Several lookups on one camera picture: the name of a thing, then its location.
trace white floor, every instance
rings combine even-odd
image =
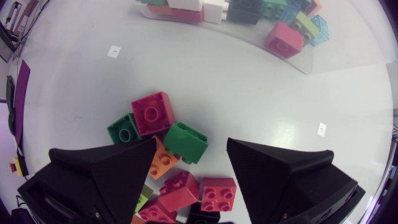
[[[121,48],[117,58],[107,56],[112,45]],[[24,116],[32,173],[49,162],[52,147],[111,144],[106,127],[131,112],[130,102],[164,91],[176,119],[208,136],[210,145],[197,165],[180,161],[158,181],[148,178],[155,192],[179,170],[198,180],[234,177],[227,137],[334,151],[334,165],[366,191],[345,223],[358,222],[381,181],[392,124],[385,65],[307,76],[232,37],[145,19],[132,1],[94,0],[50,2],[21,59],[32,70]],[[325,137],[317,134],[320,123],[327,125]],[[3,190],[9,184],[0,183],[1,198],[15,195]],[[221,221],[249,223],[238,192],[233,211],[222,213]],[[185,221],[187,212],[179,211],[178,220]]]

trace red duplo brick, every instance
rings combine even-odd
[[[199,183],[191,173],[182,172],[166,180],[159,191],[159,201],[167,211],[172,212],[198,201]]]
[[[203,8],[201,11],[191,11],[184,9],[172,9],[173,17],[187,22],[202,22]]]
[[[163,131],[175,123],[169,96],[164,92],[133,101],[131,106],[140,136]]]
[[[283,58],[291,58],[301,52],[303,43],[304,37],[299,32],[284,22],[277,22],[267,36],[265,47]]]
[[[177,217],[177,212],[168,212],[159,202],[159,198],[155,198],[147,202],[139,211],[138,214],[145,222],[154,221],[162,223],[174,223]]]
[[[232,178],[204,178],[201,210],[205,212],[228,212],[232,210],[236,184]]]

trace teal duplo brick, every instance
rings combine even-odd
[[[284,13],[282,13],[279,20],[289,25],[293,22],[299,12],[299,8],[289,4],[286,6]]]
[[[183,123],[175,123],[166,134],[163,145],[168,153],[180,155],[184,163],[197,164],[208,143],[206,136]]]
[[[311,0],[286,0],[286,2],[288,5],[299,8],[302,12],[305,12],[311,4]]]
[[[329,30],[326,21],[319,15],[311,18],[311,21],[319,29],[318,35],[311,41],[312,46],[318,46],[329,40]]]
[[[142,3],[154,4],[155,6],[164,6],[166,4],[166,0],[138,0]]]
[[[278,21],[285,12],[286,6],[286,0],[264,0],[262,16],[271,21]]]
[[[140,135],[138,135],[132,113],[124,115],[122,118],[111,124],[107,130],[114,144],[141,139]]]

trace purple object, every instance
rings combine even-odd
[[[21,145],[22,129],[24,127],[24,108],[25,96],[27,89],[27,82],[29,81],[30,68],[24,60],[22,60],[21,68],[18,74],[17,87],[15,93],[14,107],[15,107],[15,140],[17,145]]]

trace clear plastic sheet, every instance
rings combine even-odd
[[[280,58],[281,60],[308,75],[387,63],[393,60],[383,54],[372,30],[350,1],[322,1],[322,4],[323,7],[318,14],[328,23],[330,39],[316,47],[308,44],[299,54],[289,59]],[[136,6],[149,19],[185,22],[174,19],[172,16],[153,14],[146,4],[141,2],[136,2]],[[384,12],[380,11],[381,7],[374,7],[372,10],[373,12],[369,12],[372,16],[385,16]],[[192,25],[230,35],[266,50],[264,47],[266,37],[275,23],[260,19],[255,26],[228,20],[222,21],[221,24],[201,22],[192,23]]]

